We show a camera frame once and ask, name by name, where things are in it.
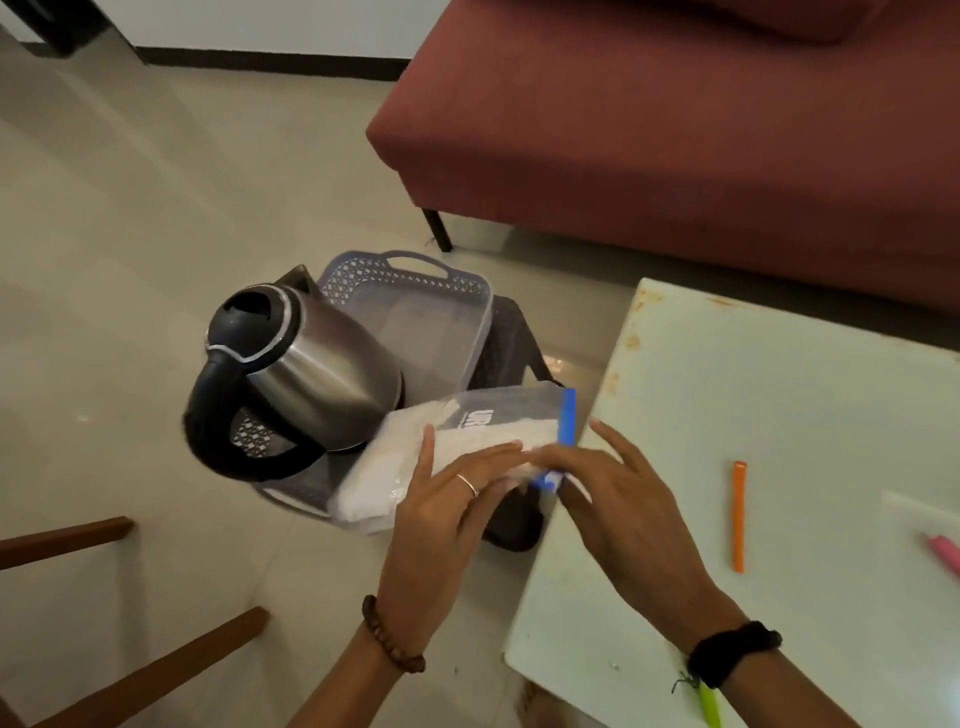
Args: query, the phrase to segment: plastic bag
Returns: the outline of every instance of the plastic bag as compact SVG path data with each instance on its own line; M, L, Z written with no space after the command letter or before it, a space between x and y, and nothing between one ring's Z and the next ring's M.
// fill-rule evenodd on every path
M526 449L560 442L572 445L576 393L553 382L461 392L398 410L387 416L357 460L328 509L339 525L367 533L392 528L396 507L420 454L423 427L437 430L434 473L457 457L492 445L522 440ZM558 473L529 467L511 473L535 487L555 490Z

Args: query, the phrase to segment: basket handle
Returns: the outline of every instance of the basket handle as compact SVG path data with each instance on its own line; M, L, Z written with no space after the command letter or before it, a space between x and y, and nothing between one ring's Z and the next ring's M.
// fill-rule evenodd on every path
M386 253L381 253L380 257L382 257L384 260L387 260L388 262L390 261L390 258L394 258L394 257L412 257L415 260L422 260L424 263L430 263L430 265L434 265L437 268L440 268L441 270L446 271L448 278L453 278L454 276L462 275L462 271L458 271L455 268L451 268L446 263L438 260L435 257L430 257L425 253L414 253L413 251L387 251Z

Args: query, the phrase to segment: green marker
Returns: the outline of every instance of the green marker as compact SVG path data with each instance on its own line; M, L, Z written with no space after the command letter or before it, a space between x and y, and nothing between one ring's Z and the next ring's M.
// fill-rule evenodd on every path
M700 698L700 707L704 711L704 720L707 725L710 728L723 728L723 723L720 722L720 706L717 705L717 696L702 680L697 685L697 696Z

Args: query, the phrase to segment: kettle lid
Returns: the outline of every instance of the kettle lid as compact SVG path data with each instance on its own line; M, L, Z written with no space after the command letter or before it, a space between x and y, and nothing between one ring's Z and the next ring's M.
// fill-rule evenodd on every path
M206 350L226 352L249 374L274 363L300 328L300 302L283 287L244 288L217 308L206 329Z

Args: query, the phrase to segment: finger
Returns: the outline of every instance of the finger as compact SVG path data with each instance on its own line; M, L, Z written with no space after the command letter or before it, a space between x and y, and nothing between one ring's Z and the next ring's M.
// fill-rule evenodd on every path
M407 494L417 493L422 490L430 477L433 475L433 450L437 441L437 433L433 425L427 425L423 429L423 443L420 445L420 457L417 458L417 466L414 468L414 474L410 478L410 486L407 488Z
M580 492L580 489L567 478L564 478L564 481L560 484L557 495L560 497L560 502L564 505L566 512L570 514L570 518L576 524L577 530L580 531L584 546L589 551L594 551L603 539L603 528L593 511L593 505Z
M458 538L464 555L471 556L480 545L483 532L493 516L493 511L496 510L500 501L519 484L520 480L516 478L497 478L484 488L483 493L468 506L467 513L464 515L460 526L460 536Z
M512 443L502 443L501 445L494 445L490 448L479 449L476 452L466 452L452 463L447 465L443 470L433 476L431 484L433 490L440 490L444 484L453 477L456 477L457 473L462 473L470 463L484 460L488 457L493 457L502 453L520 453L523 451L523 443L519 440L514 440ZM473 483L476 486L477 490L480 490L480 486L476 483Z
M458 520L472 500L483 496L490 483L527 462L527 453L520 450L476 457L478 454L474 453L473 457L466 458L461 471L442 485L436 495L438 501L445 504L444 507L449 508L450 513L456 515ZM478 496L473 494L472 489L460 476L469 481L470 485L476 489Z
M595 417L590 418L590 429L600 435L613 451L620 456L623 464L634 473L649 473L653 470L640 448L621 435L613 427Z
M530 462L545 470L570 473L576 477L596 501L610 487L605 454L585 448L545 445L530 452Z

